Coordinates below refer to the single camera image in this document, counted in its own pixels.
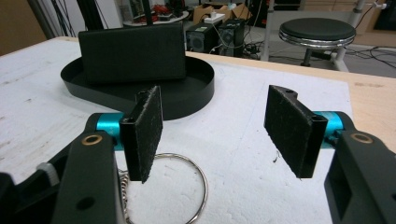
black oval tray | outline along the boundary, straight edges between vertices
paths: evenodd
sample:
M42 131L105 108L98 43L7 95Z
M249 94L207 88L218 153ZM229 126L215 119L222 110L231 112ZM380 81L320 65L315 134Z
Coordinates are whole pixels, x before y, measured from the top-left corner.
M61 77L72 95L123 113L132 112L138 92L159 85L163 119L169 120L202 109L215 92L215 72L210 64L186 56L186 70L187 76L183 79L92 86L85 82L82 60L78 58L62 70Z

metal stool leg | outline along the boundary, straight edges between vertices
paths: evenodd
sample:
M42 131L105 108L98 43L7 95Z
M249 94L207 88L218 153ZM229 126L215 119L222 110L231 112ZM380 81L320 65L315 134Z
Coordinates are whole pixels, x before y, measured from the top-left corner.
M309 60L311 59L312 49L306 49L304 61L301 63L301 66L309 67L311 64Z

black stool seat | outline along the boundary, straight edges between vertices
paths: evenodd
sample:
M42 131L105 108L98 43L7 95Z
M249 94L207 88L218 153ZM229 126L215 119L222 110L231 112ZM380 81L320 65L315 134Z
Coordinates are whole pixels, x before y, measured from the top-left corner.
M356 31L343 21L303 18L284 22L279 37L291 44L311 49L337 49L352 43Z

stool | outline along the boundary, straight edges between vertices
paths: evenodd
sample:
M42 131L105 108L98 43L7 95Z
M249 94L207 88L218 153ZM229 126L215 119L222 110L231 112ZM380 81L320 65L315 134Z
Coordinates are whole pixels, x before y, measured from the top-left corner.
M282 23L279 37L292 45L306 47L302 66L310 66L312 49L340 49L352 43L356 30L343 21L303 18Z

